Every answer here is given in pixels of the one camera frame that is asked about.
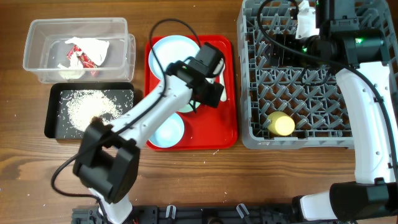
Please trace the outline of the green bowl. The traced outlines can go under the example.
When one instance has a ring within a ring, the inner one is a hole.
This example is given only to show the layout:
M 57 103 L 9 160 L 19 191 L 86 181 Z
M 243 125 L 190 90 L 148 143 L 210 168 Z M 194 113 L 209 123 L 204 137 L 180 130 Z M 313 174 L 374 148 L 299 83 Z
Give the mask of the green bowl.
M 187 104 L 187 105 L 185 105 L 183 108 L 179 109 L 178 112 L 179 112 L 179 113 L 190 113 L 190 112 L 193 111 L 192 106 L 194 106 L 195 109 L 197 109 L 197 108 L 200 106 L 200 102 L 191 100 L 191 101 L 189 102 L 189 104 Z

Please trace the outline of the small light blue bowl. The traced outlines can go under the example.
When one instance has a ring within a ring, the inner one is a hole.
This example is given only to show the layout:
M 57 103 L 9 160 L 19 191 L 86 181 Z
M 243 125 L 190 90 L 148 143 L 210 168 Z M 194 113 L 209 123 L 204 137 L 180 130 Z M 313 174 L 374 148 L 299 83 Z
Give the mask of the small light blue bowl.
M 149 138 L 149 142 L 156 147 L 169 148 L 180 142 L 185 132 L 183 119 L 174 113 L 167 118 Z

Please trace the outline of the yellow plastic cup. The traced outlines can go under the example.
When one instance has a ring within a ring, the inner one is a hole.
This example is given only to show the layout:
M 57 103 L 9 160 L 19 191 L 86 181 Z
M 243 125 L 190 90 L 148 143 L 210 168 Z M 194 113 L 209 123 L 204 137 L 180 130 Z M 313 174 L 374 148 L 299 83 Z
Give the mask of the yellow plastic cup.
M 294 120 L 287 114 L 281 111 L 271 113 L 267 119 L 270 121 L 268 130 L 279 136 L 288 136 L 295 130 Z

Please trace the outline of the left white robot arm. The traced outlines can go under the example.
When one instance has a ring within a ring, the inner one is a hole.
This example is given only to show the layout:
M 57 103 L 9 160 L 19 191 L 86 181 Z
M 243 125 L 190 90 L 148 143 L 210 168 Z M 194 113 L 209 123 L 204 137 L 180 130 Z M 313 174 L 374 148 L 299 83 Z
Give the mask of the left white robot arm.
M 133 109 L 108 125 L 87 127 L 73 173 L 99 201 L 103 221 L 123 223 L 132 212 L 128 192 L 137 178 L 141 147 L 175 112 L 190 101 L 216 108 L 223 85 L 209 82 L 224 70 L 218 59 L 205 65 L 191 59 L 170 63 L 164 79 Z

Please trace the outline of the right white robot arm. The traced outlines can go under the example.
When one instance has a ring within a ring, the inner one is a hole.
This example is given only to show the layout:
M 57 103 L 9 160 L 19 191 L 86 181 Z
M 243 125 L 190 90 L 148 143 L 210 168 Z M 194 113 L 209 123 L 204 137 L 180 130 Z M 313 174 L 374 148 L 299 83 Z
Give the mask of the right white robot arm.
M 337 69 L 354 139 L 355 181 L 300 196 L 299 217 L 342 222 L 397 215 L 397 121 L 389 91 L 389 56 L 378 29 L 326 31 L 300 49 L 273 39 L 300 58 Z

